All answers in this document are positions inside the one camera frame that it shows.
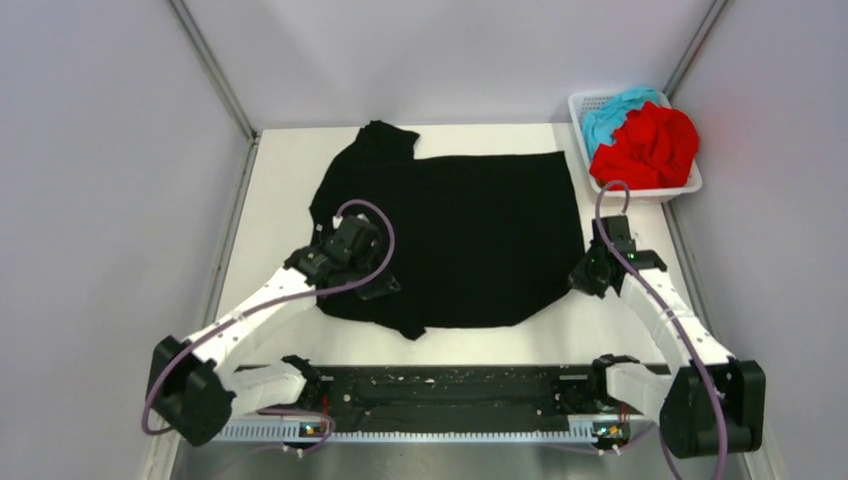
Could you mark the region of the black t shirt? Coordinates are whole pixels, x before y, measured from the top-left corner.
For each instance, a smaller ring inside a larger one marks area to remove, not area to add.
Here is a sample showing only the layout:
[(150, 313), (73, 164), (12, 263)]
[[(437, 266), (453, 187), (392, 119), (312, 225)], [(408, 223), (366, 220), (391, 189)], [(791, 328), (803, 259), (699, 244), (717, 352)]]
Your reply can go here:
[(585, 246), (565, 154), (419, 159), (417, 140), (373, 121), (330, 163), (309, 207), (315, 226), (343, 210), (393, 229), (399, 288), (318, 308), (415, 340), (428, 328), (514, 326), (567, 295)]

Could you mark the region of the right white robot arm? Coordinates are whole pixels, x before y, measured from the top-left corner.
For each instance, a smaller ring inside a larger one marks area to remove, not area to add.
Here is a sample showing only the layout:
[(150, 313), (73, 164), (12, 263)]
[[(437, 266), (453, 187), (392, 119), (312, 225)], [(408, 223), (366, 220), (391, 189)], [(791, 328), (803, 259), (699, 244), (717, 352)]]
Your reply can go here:
[(659, 374), (628, 355), (592, 363), (589, 404), (612, 412), (626, 404), (654, 422), (679, 459), (758, 450), (763, 441), (766, 375), (740, 360), (686, 304), (653, 250), (640, 250), (624, 215), (592, 223), (593, 238), (569, 277), (598, 298), (614, 292), (641, 321), (665, 362)]

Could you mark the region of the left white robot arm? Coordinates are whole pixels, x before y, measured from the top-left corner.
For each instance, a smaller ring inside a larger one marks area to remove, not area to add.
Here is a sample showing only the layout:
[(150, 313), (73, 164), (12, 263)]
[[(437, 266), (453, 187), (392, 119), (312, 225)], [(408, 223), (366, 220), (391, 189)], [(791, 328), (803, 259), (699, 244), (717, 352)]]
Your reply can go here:
[(287, 404), (308, 413), (319, 404), (320, 374), (295, 356), (256, 368), (245, 359), (282, 331), (290, 319), (316, 305), (320, 296), (361, 289), (387, 270), (396, 234), (380, 210), (373, 223), (364, 215), (336, 215), (331, 235), (295, 250), (270, 279), (213, 324), (179, 340), (168, 336), (154, 348), (141, 414), (166, 422), (193, 446), (218, 435), (233, 417)]

